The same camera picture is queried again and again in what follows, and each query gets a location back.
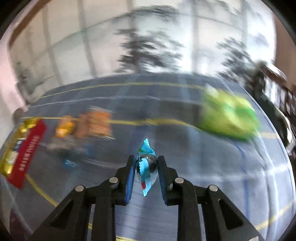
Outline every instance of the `triangular cutout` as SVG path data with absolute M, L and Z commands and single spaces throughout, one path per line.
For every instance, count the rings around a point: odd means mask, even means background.
M 53 221 L 50 223 L 50 226 L 58 229 L 65 229 L 67 226 L 67 222 L 70 217 L 73 205 L 74 205 L 74 201 L 70 200 L 64 206 L 64 208 L 57 214 L 57 216 L 53 219 Z
M 228 230 L 235 229 L 243 225 L 243 221 L 237 216 L 237 214 L 228 206 L 223 200 L 219 200 L 219 204 L 222 210 L 223 218 Z

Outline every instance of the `green bag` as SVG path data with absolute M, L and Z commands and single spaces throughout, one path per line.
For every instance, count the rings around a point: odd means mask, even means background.
M 198 127 L 204 131 L 248 140 L 257 134 L 259 121 L 251 103 L 245 98 L 210 86 L 205 90 Z

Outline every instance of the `candy wrapper end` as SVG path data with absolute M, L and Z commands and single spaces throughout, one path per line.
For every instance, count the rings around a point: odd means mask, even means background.
M 136 172 L 142 186 L 143 195 L 146 196 L 157 178 L 156 156 L 147 138 L 138 151 Z

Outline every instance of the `red mark on wrapper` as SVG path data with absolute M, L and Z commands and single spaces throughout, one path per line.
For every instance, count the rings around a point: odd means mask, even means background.
M 142 190 L 146 188 L 146 182 L 142 182 Z

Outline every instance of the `brown wall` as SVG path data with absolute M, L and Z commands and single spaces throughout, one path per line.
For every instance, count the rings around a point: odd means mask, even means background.
M 296 84 L 296 46 L 280 20 L 274 17 L 277 41 L 274 65 L 287 76 L 287 85 L 290 88 L 292 84 Z

